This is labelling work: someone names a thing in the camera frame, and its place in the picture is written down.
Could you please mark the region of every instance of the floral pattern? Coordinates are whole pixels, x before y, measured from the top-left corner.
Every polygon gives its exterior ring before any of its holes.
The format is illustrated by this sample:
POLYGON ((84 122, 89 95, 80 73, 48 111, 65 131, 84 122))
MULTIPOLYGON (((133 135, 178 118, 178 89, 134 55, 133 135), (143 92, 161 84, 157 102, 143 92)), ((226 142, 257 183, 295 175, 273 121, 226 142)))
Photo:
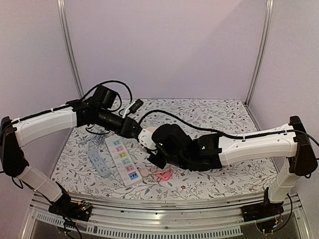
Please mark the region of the floral pattern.
MULTIPOLYGON (((138 120, 146 112, 161 109, 179 116, 196 126, 210 126, 227 133, 256 131, 243 104, 238 100, 144 100, 144 105, 131 115, 138 120)), ((143 127, 177 123, 192 138, 203 135, 177 120, 154 113, 145 118, 143 127)), ((105 132, 99 126, 91 129, 105 132)), ((59 182, 73 193, 92 196, 125 198, 136 200, 193 200, 229 197, 252 192, 262 192, 273 182, 277 173, 269 158, 249 160, 206 172, 190 172, 172 167, 173 174, 168 181, 154 175, 143 178, 135 187, 126 188, 108 152, 104 138, 107 135, 92 135, 85 127, 73 129, 52 174, 52 180, 59 182), (88 158, 87 145, 99 152, 111 170, 111 176, 103 179, 88 158)), ((134 139, 123 142, 139 170, 152 166, 148 154, 134 139)))

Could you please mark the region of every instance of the colored outlet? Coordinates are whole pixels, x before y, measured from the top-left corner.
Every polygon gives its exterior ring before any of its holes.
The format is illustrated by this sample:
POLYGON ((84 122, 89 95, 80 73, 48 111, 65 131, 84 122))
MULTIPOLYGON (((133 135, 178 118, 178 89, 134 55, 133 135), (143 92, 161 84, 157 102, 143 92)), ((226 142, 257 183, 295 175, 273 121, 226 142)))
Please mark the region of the colored outlet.
POLYGON ((119 153, 119 156, 120 156, 120 158, 125 158, 125 157, 127 157, 128 155, 127 155, 125 152, 122 152, 122 153, 119 153))
POLYGON ((116 147, 115 149, 116 149, 117 152, 123 151, 123 147, 122 147, 122 146, 118 146, 118 147, 116 147))
POLYGON ((125 166, 125 165, 128 165, 130 164, 130 160, 128 158, 124 158, 122 159, 122 164, 125 166))
POLYGON ((128 165, 125 167, 125 169, 129 173, 129 172, 133 171, 134 167, 132 165, 128 165))
POLYGON ((131 180, 138 178, 138 174, 134 171, 133 173, 129 173, 129 177, 131 180))
POLYGON ((117 140, 117 141, 114 141, 113 144, 114 144, 114 146, 118 146, 121 144, 121 142, 119 140, 117 140))

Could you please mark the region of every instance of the gray power strip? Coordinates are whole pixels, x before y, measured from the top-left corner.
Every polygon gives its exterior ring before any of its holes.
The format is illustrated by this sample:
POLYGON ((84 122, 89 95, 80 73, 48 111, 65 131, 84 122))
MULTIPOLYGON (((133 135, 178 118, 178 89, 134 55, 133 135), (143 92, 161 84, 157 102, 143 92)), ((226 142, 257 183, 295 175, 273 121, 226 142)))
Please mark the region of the gray power strip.
POLYGON ((100 173, 100 175, 102 176, 102 178, 107 178, 111 175, 111 171, 106 166, 105 162, 103 161, 103 159, 97 151, 89 150, 87 154, 94 166, 96 167, 96 169, 98 170, 98 172, 100 173))

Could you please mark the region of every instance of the table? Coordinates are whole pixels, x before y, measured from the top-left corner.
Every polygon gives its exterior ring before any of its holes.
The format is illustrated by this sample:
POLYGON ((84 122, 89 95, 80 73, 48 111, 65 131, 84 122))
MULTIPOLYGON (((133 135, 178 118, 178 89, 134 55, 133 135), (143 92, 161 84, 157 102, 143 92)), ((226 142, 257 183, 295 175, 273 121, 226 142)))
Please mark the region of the table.
MULTIPOLYGON (((256 131, 245 107, 239 100, 199 100, 199 99, 148 99, 131 117, 139 119, 144 113, 161 109, 183 120, 201 126, 222 130, 226 133, 246 133, 256 131)), ((142 126, 160 126, 164 123, 177 123, 192 138, 203 134, 164 114, 148 116, 142 126)), ((102 132, 95 126, 92 131, 102 132)), ((105 135, 91 143, 105 160, 111 176, 103 179, 86 154, 86 144, 92 135, 85 127, 73 129, 52 173, 51 179, 59 182, 66 190, 78 194, 97 197, 112 197, 135 200, 199 200, 262 192, 277 176, 271 159, 256 159, 229 165, 222 169, 207 172, 190 172, 173 167, 173 175, 163 181, 154 175, 143 178, 137 187, 126 188, 110 157, 104 142, 105 135)), ((138 169, 152 166, 147 161, 148 154, 142 151, 134 139, 123 142, 138 169)))

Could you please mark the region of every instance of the white wall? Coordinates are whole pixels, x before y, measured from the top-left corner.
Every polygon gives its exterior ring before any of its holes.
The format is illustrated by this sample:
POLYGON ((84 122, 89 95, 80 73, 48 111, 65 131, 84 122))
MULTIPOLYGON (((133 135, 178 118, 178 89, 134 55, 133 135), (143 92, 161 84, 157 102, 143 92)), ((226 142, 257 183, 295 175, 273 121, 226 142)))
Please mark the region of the white wall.
MULTIPOLYGON (((251 111, 261 128, 298 115, 319 139, 319 1, 275 1, 270 34, 251 111)), ((319 149, 314 145, 319 157, 319 149)), ((319 235, 319 170, 296 190, 314 238, 319 235)))
MULTIPOLYGON (((0 119, 23 117, 77 97, 56 1, 1 1, 0 119)), ((23 148, 29 163, 49 174, 66 134, 58 132, 23 148)), ((4 174, 0 181, 0 238, 17 239, 33 194, 4 174)))
MULTIPOLYGON (((68 0, 65 6, 85 91, 119 79, 136 98, 244 100, 265 0, 68 0)), ((123 87, 114 88, 127 98, 123 87)))

